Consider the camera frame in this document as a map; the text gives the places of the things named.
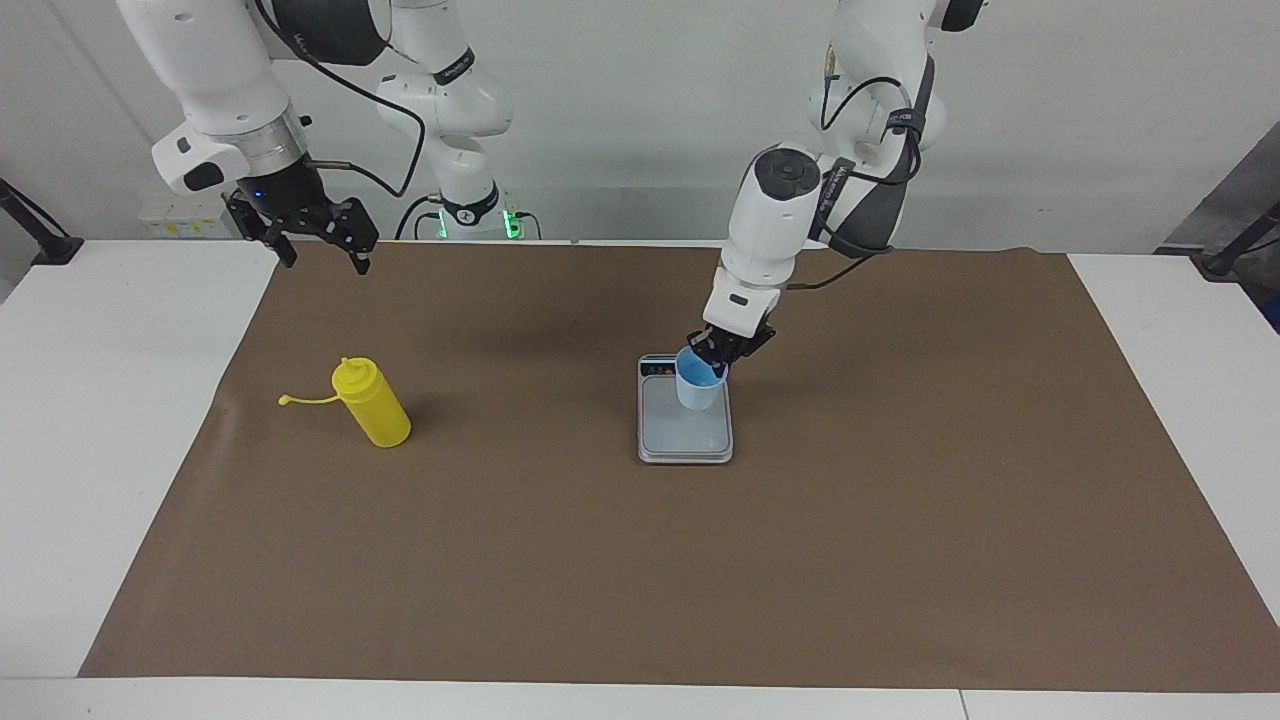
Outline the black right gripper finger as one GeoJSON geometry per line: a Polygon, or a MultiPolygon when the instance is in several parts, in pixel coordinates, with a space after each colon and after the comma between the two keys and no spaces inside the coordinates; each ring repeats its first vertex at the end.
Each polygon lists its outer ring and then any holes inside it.
{"type": "Polygon", "coordinates": [[[358,275],[370,270],[370,255],[378,245],[379,231],[367,209],[357,197],[321,206],[317,237],[339,249],[358,275]]]}
{"type": "Polygon", "coordinates": [[[224,193],[221,199],[243,240],[269,249],[284,268],[296,264],[298,255],[282,220],[265,219],[239,190],[224,193]]]}

